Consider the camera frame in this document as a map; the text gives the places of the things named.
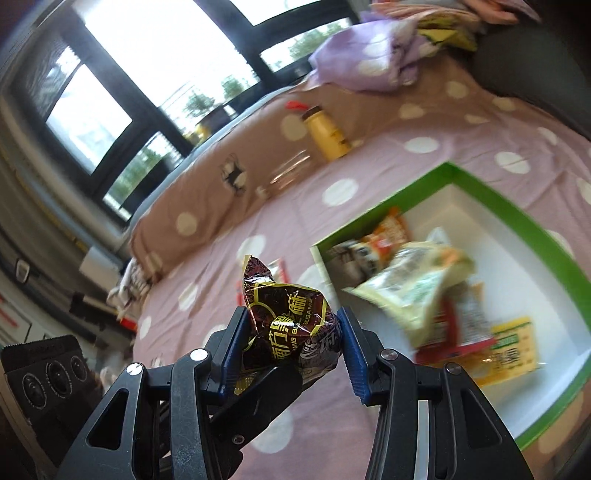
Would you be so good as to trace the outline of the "green white cardboard box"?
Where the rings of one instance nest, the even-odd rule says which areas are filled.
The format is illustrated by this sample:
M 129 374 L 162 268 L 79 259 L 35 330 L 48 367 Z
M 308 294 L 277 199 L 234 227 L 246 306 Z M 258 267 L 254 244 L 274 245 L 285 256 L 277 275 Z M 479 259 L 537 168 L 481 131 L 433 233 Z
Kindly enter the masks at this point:
M 363 327 L 388 347 L 410 353 L 402 331 L 377 307 L 345 293 L 346 282 L 329 262 L 329 249 L 373 230 L 397 206 L 417 240 L 442 228 L 453 246 L 476 263 L 484 284 L 483 310 L 493 323 L 528 317 L 538 367 L 485 393 L 521 449 L 538 440 L 590 378 L 590 283 L 555 238 L 496 190 L 444 163 L 342 225 L 311 255 L 339 302 L 353 308 Z

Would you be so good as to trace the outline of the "white patterned cloth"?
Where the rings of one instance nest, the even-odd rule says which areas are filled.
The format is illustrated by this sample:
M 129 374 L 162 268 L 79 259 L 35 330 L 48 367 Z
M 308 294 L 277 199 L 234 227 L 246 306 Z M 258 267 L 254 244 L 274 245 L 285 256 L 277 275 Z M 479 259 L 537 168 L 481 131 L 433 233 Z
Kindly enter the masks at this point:
M 120 315 L 140 311 L 152 287 L 161 279 L 161 274 L 146 273 L 135 258 L 131 258 L 118 283 L 108 292 L 107 304 Z

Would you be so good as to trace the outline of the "yellow drink bottle red cap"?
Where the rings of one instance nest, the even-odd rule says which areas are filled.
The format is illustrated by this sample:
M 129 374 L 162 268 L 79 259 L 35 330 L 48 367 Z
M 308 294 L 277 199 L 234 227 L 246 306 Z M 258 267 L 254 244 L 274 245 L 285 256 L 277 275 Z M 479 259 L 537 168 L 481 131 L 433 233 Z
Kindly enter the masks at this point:
M 301 121 L 304 122 L 318 150 L 329 163 L 341 159 L 353 150 L 346 135 L 322 106 L 311 106 L 290 100 L 287 101 L 286 108 L 301 113 Z

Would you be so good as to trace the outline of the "green good cracker packet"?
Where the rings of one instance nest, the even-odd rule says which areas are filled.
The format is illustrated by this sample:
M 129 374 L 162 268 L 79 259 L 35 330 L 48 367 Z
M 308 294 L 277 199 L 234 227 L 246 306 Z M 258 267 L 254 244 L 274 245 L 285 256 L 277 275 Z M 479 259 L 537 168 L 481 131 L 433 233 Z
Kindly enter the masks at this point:
M 481 351 L 445 360 L 460 365 L 480 387 L 520 378 L 538 369 L 538 350 L 533 321 L 529 316 L 495 325 L 494 343 Z

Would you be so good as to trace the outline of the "clear plastic water bottle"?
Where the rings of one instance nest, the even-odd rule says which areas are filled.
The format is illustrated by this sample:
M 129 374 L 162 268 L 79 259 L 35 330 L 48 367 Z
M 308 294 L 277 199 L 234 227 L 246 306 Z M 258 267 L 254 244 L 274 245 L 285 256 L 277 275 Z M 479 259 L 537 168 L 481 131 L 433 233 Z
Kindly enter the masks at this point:
M 317 169 L 315 158 L 307 150 L 301 150 L 290 160 L 287 160 L 273 170 L 269 179 L 262 186 L 256 188 L 256 195 L 260 199 L 269 200 L 280 195 L 288 188 L 301 183 Z

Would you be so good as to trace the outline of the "black window frame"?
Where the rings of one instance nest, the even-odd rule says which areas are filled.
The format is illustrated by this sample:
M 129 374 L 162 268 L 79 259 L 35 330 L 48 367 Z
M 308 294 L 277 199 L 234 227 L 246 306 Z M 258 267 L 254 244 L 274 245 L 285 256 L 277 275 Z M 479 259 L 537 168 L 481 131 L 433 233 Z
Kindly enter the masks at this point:
M 208 135 L 358 22 L 349 1 L 55 1 L 7 93 L 54 170 L 126 226 Z

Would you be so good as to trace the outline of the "purple polka dot cloth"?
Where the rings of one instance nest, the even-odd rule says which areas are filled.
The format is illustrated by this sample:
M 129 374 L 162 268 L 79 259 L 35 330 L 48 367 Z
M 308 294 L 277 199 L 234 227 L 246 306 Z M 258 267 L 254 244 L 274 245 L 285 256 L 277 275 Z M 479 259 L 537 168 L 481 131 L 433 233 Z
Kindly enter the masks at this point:
M 439 47 L 413 20 L 377 18 L 336 32 L 310 56 L 311 78 L 349 91 L 393 92 L 414 84 Z

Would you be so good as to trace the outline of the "red snack packet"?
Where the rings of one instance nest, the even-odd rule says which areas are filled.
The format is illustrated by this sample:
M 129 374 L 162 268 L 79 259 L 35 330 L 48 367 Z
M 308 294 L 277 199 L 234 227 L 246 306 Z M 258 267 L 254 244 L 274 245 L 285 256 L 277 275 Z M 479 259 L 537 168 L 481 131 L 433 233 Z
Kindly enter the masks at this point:
M 494 344 L 492 326 L 483 310 L 483 289 L 483 282 L 462 282 L 444 292 L 428 340 L 415 353 L 417 364 L 434 365 Z

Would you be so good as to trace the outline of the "panda print snack packet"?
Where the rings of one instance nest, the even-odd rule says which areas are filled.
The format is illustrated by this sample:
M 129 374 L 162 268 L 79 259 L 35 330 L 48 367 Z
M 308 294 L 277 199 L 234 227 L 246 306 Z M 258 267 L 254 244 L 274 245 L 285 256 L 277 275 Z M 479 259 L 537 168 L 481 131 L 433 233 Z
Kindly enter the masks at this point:
M 337 260 L 349 278 L 359 285 L 388 267 L 411 234 L 401 210 L 392 207 L 377 227 L 360 239 L 343 241 L 329 249 L 329 257 Z

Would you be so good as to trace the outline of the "white red-edged snack packet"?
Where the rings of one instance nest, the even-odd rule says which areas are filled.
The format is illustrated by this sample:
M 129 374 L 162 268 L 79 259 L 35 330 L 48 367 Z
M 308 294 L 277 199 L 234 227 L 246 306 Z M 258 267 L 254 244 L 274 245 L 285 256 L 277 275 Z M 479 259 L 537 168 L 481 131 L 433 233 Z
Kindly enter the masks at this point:
M 290 275 L 287 273 L 287 265 L 283 258 L 273 260 L 267 265 L 267 268 L 269 268 L 270 274 L 273 276 L 274 280 L 279 281 L 280 283 L 290 282 Z M 236 282 L 236 305 L 245 306 L 245 297 L 243 297 L 242 293 L 242 280 Z

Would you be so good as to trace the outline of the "pale yellow snack packet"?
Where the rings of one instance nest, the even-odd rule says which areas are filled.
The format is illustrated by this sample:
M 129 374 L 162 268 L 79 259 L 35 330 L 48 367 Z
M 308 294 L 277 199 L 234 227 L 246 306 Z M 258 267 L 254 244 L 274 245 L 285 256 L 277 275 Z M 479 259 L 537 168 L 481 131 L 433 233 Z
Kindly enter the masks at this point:
M 433 330 L 445 291 L 475 272 L 475 261 L 462 249 L 447 243 L 412 241 L 398 250 L 387 268 L 345 291 L 382 309 L 417 349 Z

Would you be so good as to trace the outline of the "pink patterned cloth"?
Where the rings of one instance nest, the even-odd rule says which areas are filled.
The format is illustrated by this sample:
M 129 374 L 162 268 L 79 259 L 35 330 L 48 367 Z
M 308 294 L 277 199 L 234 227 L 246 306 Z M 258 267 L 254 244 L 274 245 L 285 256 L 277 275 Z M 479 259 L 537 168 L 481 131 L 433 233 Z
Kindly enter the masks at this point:
M 512 24 L 521 17 L 541 23 L 540 15 L 526 1 L 372 1 L 375 13 L 405 18 L 419 13 L 445 12 L 471 15 L 489 24 Z

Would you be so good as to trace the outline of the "brown gold sesame snack bag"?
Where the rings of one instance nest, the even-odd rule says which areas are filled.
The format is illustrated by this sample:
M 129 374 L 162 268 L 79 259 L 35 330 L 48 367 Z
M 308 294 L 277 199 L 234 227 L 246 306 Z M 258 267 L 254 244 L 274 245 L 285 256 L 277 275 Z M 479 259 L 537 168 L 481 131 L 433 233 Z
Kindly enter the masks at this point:
M 249 339 L 235 394 L 245 392 L 270 368 L 291 363 L 310 387 L 337 367 L 342 327 L 324 294 L 315 288 L 279 282 L 252 255 L 243 259 L 242 297 L 249 313 Z

